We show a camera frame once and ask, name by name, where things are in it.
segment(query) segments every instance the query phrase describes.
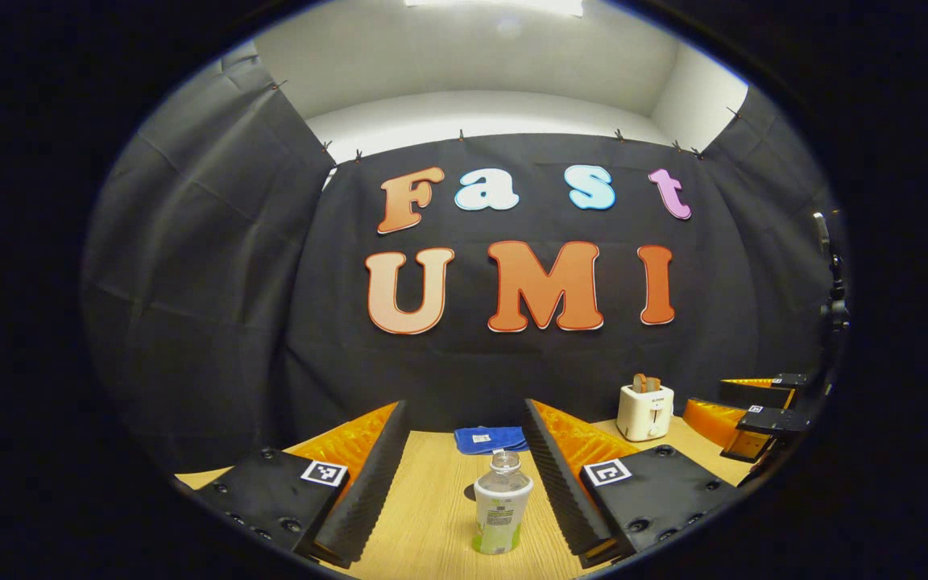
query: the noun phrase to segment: plastic bottle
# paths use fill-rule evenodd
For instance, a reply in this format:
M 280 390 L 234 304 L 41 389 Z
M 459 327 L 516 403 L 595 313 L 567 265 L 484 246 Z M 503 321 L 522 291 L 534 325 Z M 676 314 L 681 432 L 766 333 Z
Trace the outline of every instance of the plastic bottle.
M 474 482 L 478 535 L 471 546 L 483 554 L 502 554 L 518 547 L 522 515 L 533 485 L 521 466 L 518 453 L 496 451 L 489 473 Z

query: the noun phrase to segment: white wall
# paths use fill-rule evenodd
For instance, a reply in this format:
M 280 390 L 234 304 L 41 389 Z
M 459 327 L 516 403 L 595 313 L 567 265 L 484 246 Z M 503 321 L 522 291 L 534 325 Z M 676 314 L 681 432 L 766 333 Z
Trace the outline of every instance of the white wall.
M 372 101 L 307 118 L 328 153 L 341 163 L 357 150 L 373 155 L 392 148 L 505 133 L 578 133 L 668 144 L 671 138 L 639 114 L 610 106 L 537 93 L 453 91 Z
M 732 120 L 726 107 L 740 110 L 745 98 L 747 82 L 684 44 L 651 119 L 669 142 L 676 139 L 685 150 L 703 151 Z

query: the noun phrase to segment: ceiling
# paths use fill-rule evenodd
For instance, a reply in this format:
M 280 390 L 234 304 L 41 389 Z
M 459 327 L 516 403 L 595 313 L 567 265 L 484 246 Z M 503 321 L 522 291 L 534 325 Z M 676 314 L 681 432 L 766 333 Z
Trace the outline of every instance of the ceiling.
M 680 41 L 625 8 L 582 6 L 575 18 L 505 4 L 333 0 L 277 23 L 255 45 L 303 118 L 462 89 L 560 95 L 649 117 Z

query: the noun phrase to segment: blue letter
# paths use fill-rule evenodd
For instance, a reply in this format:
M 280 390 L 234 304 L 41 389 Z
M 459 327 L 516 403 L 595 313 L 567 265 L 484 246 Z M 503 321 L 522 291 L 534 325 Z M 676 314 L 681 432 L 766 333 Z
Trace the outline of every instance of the blue letter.
M 485 208 L 511 209 L 520 199 L 513 192 L 512 183 L 511 173 L 503 169 L 475 169 L 461 177 L 461 185 L 465 187 L 457 191 L 454 201 L 458 208 L 468 212 Z
M 607 209 L 615 204 L 611 174 L 597 165 L 572 165 L 564 170 L 564 181 L 574 190 L 568 194 L 579 209 Z

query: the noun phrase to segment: ceiling light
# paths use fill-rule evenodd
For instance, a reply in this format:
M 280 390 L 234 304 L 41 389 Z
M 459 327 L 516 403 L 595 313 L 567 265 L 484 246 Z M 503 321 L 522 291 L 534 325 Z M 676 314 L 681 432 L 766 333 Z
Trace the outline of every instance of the ceiling light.
M 560 15 L 582 16 L 582 0 L 403 0 L 408 6 L 446 4 L 512 4 L 530 8 L 541 8 Z

